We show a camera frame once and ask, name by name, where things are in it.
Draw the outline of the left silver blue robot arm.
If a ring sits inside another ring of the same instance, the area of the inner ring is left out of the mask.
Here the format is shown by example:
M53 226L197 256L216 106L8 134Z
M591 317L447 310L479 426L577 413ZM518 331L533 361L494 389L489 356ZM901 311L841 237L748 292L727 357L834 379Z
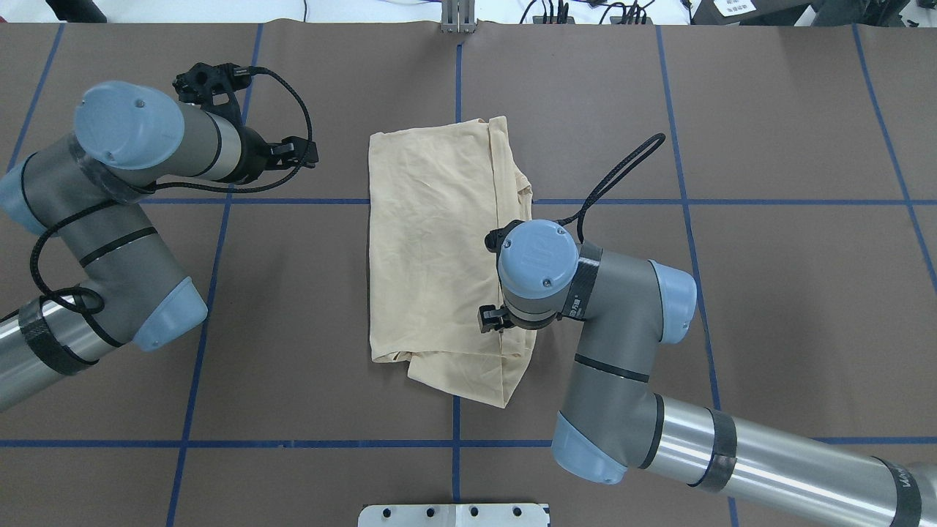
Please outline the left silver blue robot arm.
M104 81L81 97L70 133L2 178L2 210L36 234L28 266L40 295L2 320L2 409L134 343L154 351L209 314L190 274L140 206L160 178L208 193L254 193L264 171L318 162L313 133L265 141L221 86L175 101Z

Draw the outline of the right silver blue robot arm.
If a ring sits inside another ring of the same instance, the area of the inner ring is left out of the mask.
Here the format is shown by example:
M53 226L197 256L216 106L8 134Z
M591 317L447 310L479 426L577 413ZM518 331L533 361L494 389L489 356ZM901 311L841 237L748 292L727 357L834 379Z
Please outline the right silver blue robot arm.
M933 526L935 466L901 464L760 425L660 392L660 349L697 310L690 274L578 241L555 220L511 220L483 237L501 302L482 333L581 324L551 450L562 469L612 486L630 470L832 526Z

